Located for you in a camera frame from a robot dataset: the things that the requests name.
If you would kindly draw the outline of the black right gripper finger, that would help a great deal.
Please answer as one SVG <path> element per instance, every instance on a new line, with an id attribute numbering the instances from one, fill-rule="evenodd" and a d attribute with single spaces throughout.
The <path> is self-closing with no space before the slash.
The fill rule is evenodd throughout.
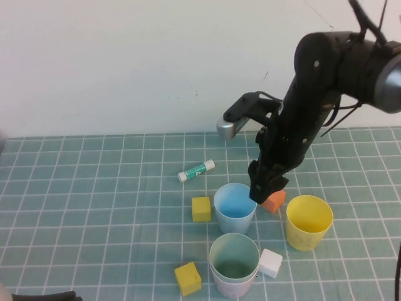
<path id="1" fill-rule="evenodd" d="M 248 167 L 250 178 L 249 197 L 258 204 L 263 204 L 267 199 L 266 187 L 268 185 L 268 170 L 259 164 L 258 161 L 252 161 Z"/>
<path id="2" fill-rule="evenodd" d="M 266 176 L 266 198 L 269 198 L 272 194 L 283 190 L 289 179 L 279 174 L 269 174 Z"/>

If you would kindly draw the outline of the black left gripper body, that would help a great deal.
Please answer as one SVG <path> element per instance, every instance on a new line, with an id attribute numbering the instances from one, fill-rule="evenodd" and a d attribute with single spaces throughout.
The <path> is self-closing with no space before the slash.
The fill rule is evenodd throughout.
<path id="1" fill-rule="evenodd" d="M 49 295 L 17 295 L 12 294 L 12 301 L 82 301 L 75 291 L 54 293 Z"/>

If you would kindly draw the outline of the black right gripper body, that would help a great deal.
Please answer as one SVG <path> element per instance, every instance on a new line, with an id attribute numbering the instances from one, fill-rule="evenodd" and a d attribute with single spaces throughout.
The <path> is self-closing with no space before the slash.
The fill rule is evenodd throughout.
<path id="1" fill-rule="evenodd" d="M 256 174 L 284 174 L 300 165 L 339 100 L 338 93 L 287 94 L 282 107 L 273 114 L 271 124 L 256 135 L 260 150 Z"/>

